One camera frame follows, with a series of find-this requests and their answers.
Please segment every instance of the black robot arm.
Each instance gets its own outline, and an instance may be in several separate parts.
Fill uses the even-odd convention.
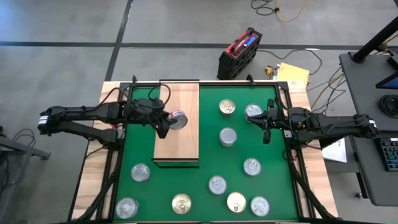
[[[40,134],[49,136],[66,132],[87,139],[97,139],[101,144],[116,144],[117,130],[100,130],[74,122],[99,120],[113,126],[120,123],[143,126],[149,124],[160,138],[165,138],[169,126],[177,121],[169,118],[169,113],[164,111],[164,107],[163,101],[157,98],[102,103],[95,107],[53,106],[41,112],[38,129]]]
[[[339,139],[345,136],[375,138],[378,130],[368,115],[329,117],[312,113],[305,108],[287,108],[287,116],[281,108],[274,107],[269,99],[268,110],[260,115],[249,117],[264,133],[264,144],[271,141],[271,129],[282,129],[285,137],[291,138],[291,148],[302,147],[315,139]]]

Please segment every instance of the green table surface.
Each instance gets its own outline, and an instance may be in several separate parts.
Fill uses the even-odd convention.
[[[147,98],[149,88],[134,90],[133,98]],[[130,125],[126,134],[123,162],[116,203],[131,197],[139,202],[138,213],[129,220],[116,222],[159,222],[159,221],[259,221],[297,220],[294,192],[287,162],[282,158],[285,148],[282,131],[272,130],[272,141],[262,143],[263,132],[244,119],[244,110],[250,103],[257,103],[266,109],[267,100],[275,97],[273,86],[218,86],[200,87],[199,104],[199,160],[200,168],[158,168],[151,159],[154,155],[155,131],[150,127]],[[219,103],[223,99],[235,102],[232,115],[223,116]],[[238,138],[231,147],[220,144],[219,134],[225,127],[237,132]],[[243,162],[249,158],[258,159],[262,166],[259,175],[245,174]],[[150,177],[145,182],[131,178],[134,164],[143,162],[150,168]],[[208,189],[208,182],[214,175],[224,177],[226,192],[214,195]],[[247,201],[246,209],[234,213],[227,207],[226,199],[231,192],[241,192]],[[179,215],[172,210],[175,195],[185,193],[192,200],[192,207],[186,214]],[[250,208],[255,196],[265,197],[270,212],[257,217]]]

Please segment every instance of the red and black case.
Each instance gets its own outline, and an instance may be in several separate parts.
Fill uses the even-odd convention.
[[[249,27],[221,54],[217,78],[232,80],[253,60],[262,34]]]

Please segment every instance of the tin can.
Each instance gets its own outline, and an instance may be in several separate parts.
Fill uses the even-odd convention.
[[[131,177],[137,182],[145,181],[150,176],[150,169],[146,164],[138,163],[131,169]]]
[[[232,100],[225,99],[220,102],[220,111],[223,115],[232,114],[235,110],[235,103]]]
[[[215,175],[209,181],[209,189],[213,194],[223,194],[226,190],[226,181],[222,176]]]
[[[250,116],[255,116],[260,114],[262,114],[262,108],[255,103],[251,103],[244,110],[244,119],[246,119],[247,122],[250,122],[248,120]]]
[[[243,169],[248,175],[255,176],[261,172],[261,164],[257,159],[249,158],[244,161]]]
[[[176,123],[170,125],[170,128],[173,130],[182,129],[188,123],[188,118],[183,111],[173,111],[172,113],[170,113],[170,117],[177,120]]]
[[[220,131],[220,143],[223,146],[226,147],[232,146],[235,143],[236,138],[237,138],[236,132],[232,128],[223,128]]]
[[[260,196],[254,197],[251,200],[250,207],[252,212],[259,217],[266,216],[269,213],[268,201]]]
[[[116,214],[119,218],[128,219],[134,217],[138,212],[139,204],[133,198],[124,198],[116,205]]]
[[[178,194],[172,200],[173,211],[177,214],[185,214],[191,209],[191,198],[186,194]]]
[[[232,192],[226,199],[226,204],[232,212],[242,212],[246,208],[246,199],[239,192]]]

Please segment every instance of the wooden table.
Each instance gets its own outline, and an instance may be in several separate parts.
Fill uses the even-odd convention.
[[[246,82],[246,81],[227,81],[227,82]],[[268,80],[260,80],[257,82],[272,82]],[[101,96],[99,101],[112,90],[114,87],[119,87],[121,82],[104,82]],[[289,93],[292,106],[302,107],[310,110],[310,103],[308,101],[307,92],[305,90],[305,84],[302,81],[291,81],[289,84]],[[116,101],[118,92],[114,91],[106,102]],[[95,128],[107,129],[111,128],[110,125],[104,124],[100,121],[95,121]],[[320,147],[318,141],[311,142],[312,146]],[[86,153],[90,153],[95,149],[101,147],[101,145],[92,141],[88,145]],[[335,200],[331,191],[328,174],[326,172],[325,162],[323,160],[322,152],[319,149],[306,147],[302,149],[303,159],[307,172],[308,182],[311,190],[317,196],[322,205],[334,216],[338,216],[335,205]],[[101,188],[103,180],[104,165],[106,161],[106,150],[98,151],[88,157],[83,164],[82,173],[78,182],[77,195],[74,204],[74,208],[71,211],[71,218],[78,218],[82,215],[88,206],[92,203],[94,198],[97,196]],[[113,156],[113,164],[116,161],[116,156]],[[103,218],[108,216],[109,201],[110,201],[111,189],[109,190],[104,203]],[[300,191],[300,199],[303,207],[303,214],[305,217],[309,217],[307,209],[307,201],[302,190]]]

